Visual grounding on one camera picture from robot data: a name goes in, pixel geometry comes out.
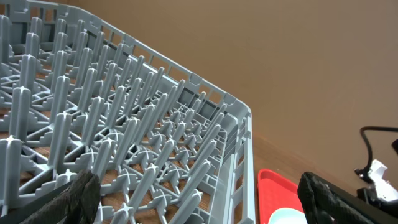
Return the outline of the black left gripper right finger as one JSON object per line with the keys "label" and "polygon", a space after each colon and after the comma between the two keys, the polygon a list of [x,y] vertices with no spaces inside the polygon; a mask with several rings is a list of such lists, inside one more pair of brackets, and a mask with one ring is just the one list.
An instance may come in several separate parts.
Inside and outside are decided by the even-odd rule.
{"label": "black left gripper right finger", "polygon": [[396,217],[312,172],[302,174],[297,195],[308,224],[397,224]]}

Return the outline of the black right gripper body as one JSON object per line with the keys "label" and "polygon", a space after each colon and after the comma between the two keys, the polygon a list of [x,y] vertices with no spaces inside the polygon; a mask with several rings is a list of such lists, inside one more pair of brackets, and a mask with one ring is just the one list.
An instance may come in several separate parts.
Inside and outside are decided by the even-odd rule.
{"label": "black right gripper body", "polygon": [[357,190],[357,196],[361,200],[365,201],[367,204],[370,204],[373,207],[376,207],[383,212],[386,212],[389,215],[397,218],[397,200],[393,202],[382,202],[377,198],[376,190],[373,186],[373,181],[368,176],[368,171],[371,163],[368,163],[363,169],[356,169],[357,176],[361,180],[369,183],[368,187],[363,187]]}

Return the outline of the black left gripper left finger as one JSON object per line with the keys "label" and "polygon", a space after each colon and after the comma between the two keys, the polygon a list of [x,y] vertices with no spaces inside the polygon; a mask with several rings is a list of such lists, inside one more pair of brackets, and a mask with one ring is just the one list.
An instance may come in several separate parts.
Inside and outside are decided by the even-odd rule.
{"label": "black left gripper left finger", "polygon": [[92,224],[100,203],[100,188],[100,178],[83,170],[73,181],[1,217],[1,223]]}

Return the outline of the light blue plate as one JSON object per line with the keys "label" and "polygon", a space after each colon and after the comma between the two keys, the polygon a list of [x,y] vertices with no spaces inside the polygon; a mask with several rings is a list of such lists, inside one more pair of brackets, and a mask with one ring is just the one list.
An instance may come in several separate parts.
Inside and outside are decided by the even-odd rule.
{"label": "light blue plate", "polygon": [[279,208],[272,213],[268,224],[307,224],[305,214],[294,208]]}

